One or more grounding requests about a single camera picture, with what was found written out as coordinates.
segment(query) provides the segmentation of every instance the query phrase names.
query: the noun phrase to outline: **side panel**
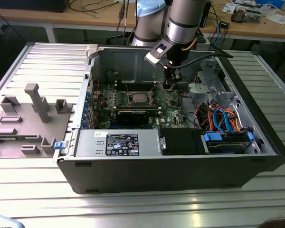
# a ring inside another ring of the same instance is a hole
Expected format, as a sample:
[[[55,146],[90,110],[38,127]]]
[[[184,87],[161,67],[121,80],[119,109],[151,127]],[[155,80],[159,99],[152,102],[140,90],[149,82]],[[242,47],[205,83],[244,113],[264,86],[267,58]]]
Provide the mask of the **side panel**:
[[[61,161],[76,193],[242,187],[274,158],[194,158]]]

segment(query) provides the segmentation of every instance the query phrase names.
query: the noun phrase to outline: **electronic equipment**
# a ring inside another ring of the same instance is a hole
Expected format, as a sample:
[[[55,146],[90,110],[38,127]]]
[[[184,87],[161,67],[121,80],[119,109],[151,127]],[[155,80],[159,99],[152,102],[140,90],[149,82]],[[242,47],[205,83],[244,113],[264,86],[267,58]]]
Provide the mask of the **electronic equipment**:
[[[180,70],[192,83],[164,88],[163,72],[144,59],[149,51],[88,46],[71,136],[55,144],[73,191],[241,187],[285,162],[285,147],[227,59],[199,60]],[[203,55],[191,51],[188,61]]]
[[[40,10],[62,13],[69,0],[0,0],[1,9]]]

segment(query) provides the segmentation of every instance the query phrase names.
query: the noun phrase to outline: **motherboard chip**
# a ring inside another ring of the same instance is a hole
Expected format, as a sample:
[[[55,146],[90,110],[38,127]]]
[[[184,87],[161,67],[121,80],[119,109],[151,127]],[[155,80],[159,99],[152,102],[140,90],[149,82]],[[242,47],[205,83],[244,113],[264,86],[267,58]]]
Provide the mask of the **motherboard chip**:
[[[147,94],[133,93],[133,103],[146,103],[148,102]]]

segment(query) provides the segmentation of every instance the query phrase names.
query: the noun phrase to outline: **blue latch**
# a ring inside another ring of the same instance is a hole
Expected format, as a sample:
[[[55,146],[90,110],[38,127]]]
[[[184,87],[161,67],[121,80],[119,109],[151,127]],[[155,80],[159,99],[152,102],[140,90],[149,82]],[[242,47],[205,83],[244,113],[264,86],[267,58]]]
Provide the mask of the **blue latch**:
[[[65,149],[65,148],[66,148],[66,142],[64,142],[64,141],[56,142],[54,144],[54,149],[55,150],[62,150],[62,149]]]
[[[204,134],[204,139],[205,141],[222,141],[223,138],[221,136],[220,133],[216,133],[216,132],[207,132],[206,134]]]
[[[254,136],[253,136],[253,134],[251,132],[248,132],[247,136],[248,136],[250,141],[253,141]]]

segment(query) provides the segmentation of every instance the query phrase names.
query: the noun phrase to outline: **workbench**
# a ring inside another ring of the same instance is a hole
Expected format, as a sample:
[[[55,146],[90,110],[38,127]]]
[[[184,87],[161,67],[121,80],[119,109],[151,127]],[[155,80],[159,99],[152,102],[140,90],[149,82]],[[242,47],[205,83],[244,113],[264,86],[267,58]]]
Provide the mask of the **workbench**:
[[[93,0],[83,0],[83,4],[88,4]],[[260,23],[244,22],[241,24],[231,22],[228,13],[221,12],[223,6],[228,0],[213,0],[216,13],[222,17],[222,20],[230,23],[227,38],[248,39],[248,40],[265,40],[285,42],[285,24],[280,25],[266,18],[262,18]],[[105,0],[100,4],[90,6],[90,9],[99,8],[113,3],[113,0]],[[72,4],[75,9],[81,9],[80,2]],[[87,30],[107,30],[116,31],[118,24],[118,12],[121,3],[98,10],[99,18],[87,15],[83,12],[71,10],[69,7],[64,13],[17,10],[17,9],[0,9],[0,14],[12,25],[43,27],[46,30],[50,43],[56,43],[54,28],[65,29],[87,29]],[[132,31],[135,26],[135,4],[129,4],[129,18],[127,20],[126,31]],[[0,25],[5,22],[0,17]],[[201,28],[206,36],[212,36],[215,32],[211,20],[208,20],[206,26]]]
[[[285,145],[285,84],[259,55],[229,53],[234,56],[232,66]],[[65,134],[69,140],[86,65],[86,45],[25,46],[0,82],[0,102],[11,95],[31,103],[24,87],[38,83],[49,103],[59,98],[73,104]],[[285,164],[242,188],[76,194],[52,158],[0,159],[0,214],[26,228],[255,228],[285,216]]]

